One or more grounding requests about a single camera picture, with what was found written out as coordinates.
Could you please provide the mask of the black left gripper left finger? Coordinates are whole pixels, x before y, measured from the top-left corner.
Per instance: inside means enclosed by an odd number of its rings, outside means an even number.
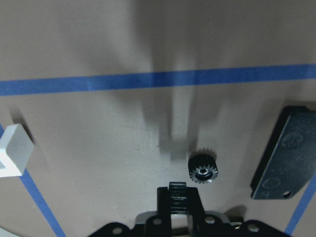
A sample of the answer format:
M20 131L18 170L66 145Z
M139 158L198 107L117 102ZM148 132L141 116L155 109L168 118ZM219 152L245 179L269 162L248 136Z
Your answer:
M172 236L171 228L171 212L170 212L170 196L168 187L160 187L157 189L157 207L158 215L161 219L161 224L159 225L162 229L162 237Z

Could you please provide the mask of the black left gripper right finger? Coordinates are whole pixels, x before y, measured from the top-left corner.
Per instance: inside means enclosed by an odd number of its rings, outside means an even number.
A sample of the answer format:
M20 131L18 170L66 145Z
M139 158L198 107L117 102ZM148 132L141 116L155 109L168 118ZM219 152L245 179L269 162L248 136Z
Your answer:
M203 237L205 211L197 188L187 187L187 221L189 236Z

